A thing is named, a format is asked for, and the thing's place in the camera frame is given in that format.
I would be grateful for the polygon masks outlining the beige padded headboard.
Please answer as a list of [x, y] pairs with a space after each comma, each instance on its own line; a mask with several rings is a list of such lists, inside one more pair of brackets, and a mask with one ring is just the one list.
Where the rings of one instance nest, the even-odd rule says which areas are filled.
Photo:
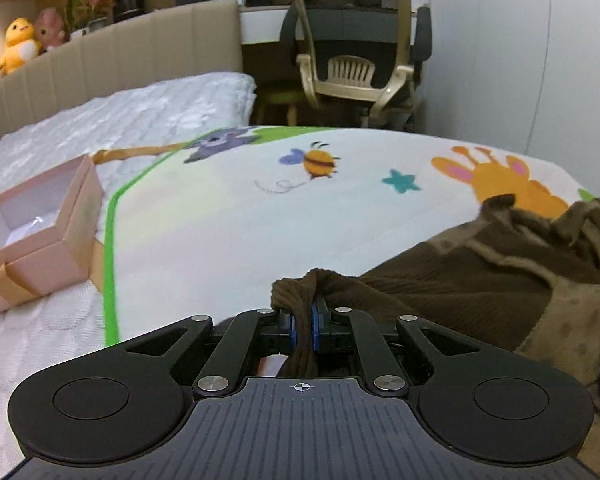
[[73, 39], [1, 78], [0, 138], [118, 91], [241, 71], [235, 0], [151, 12]]

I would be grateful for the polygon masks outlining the cartoon animal print blanket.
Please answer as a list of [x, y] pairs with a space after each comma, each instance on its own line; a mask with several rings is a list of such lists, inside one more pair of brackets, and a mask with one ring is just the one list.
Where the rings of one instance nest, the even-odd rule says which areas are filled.
[[378, 129], [226, 128], [94, 162], [144, 156], [154, 162], [106, 215], [106, 344], [265, 307], [274, 281], [314, 268], [361, 274], [476, 218], [492, 196], [548, 218], [592, 200], [544, 159]]

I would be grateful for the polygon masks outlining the pink cardboard gift box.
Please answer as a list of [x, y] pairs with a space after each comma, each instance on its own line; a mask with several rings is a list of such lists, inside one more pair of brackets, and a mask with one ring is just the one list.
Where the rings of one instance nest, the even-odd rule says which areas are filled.
[[0, 312], [88, 278], [103, 197], [87, 155], [0, 194]]

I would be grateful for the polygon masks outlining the potted plant with pink flowers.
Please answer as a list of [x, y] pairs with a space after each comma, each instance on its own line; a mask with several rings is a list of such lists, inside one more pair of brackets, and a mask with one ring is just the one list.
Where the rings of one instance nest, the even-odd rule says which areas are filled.
[[65, 29], [70, 38], [82, 37], [111, 22], [112, 0], [67, 0]]

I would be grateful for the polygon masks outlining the black round appliance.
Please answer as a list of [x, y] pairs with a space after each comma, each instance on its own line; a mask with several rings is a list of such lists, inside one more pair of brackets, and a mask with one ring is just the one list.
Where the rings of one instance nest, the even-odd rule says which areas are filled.
[[120, 23], [146, 13], [145, 0], [112, 0], [112, 18]]

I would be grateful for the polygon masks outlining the small wooden stool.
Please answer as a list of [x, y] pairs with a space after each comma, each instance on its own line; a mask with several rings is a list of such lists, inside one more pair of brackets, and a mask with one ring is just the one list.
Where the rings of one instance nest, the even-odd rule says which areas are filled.
[[264, 84], [257, 90], [253, 122], [256, 125], [263, 125], [269, 107], [283, 106], [286, 108], [287, 125], [295, 127], [298, 125], [298, 109], [305, 97], [302, 88], [292, 81]]

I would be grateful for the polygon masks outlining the yellow duck plush toy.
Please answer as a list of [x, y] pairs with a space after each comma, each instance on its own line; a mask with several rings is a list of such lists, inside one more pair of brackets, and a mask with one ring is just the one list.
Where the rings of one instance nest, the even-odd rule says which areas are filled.
[[16, 18], [5, 32], [4, 52], [0, 61], [3, 76], [38, 57], [41, 44], [35, 39], [33, 24], [26, 18]]

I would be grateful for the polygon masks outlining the beige mesh office chair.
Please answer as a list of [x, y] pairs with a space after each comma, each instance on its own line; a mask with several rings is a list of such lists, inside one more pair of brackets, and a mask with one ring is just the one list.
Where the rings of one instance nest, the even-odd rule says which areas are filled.
[[414, 122], [422, 69], [432, 55], [432, 18], [412, 0], [294, 0], [280, 43], [298, 67], [308, 103], [358, 106], [363, 127]]

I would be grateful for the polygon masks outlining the pink plush toy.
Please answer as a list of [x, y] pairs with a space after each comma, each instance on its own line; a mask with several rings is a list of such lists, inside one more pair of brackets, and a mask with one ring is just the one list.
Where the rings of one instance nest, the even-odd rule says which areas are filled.
[[34, 22], [34, 31], [42, 52], [58, 48], [68, 41], [64, 19], [55, 8], [43, 9], [38, 14]]

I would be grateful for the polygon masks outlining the brown dotted knit garment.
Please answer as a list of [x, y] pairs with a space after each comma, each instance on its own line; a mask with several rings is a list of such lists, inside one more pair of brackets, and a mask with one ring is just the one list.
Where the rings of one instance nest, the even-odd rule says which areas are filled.
[[271, 304], [297, 320], [298, 344], [283, 378], [313, 377], [310, 304], [369, 313], [392, 323], [411, 314], [540, 361], [577, 378], [596, 415], [580, 457], [600, 475], [600, 202], [577, 202], [550, 220], [513, 196], [486, 200], [475, 220], [454, 226], [349, 278], [314, 269], [283, 278]]

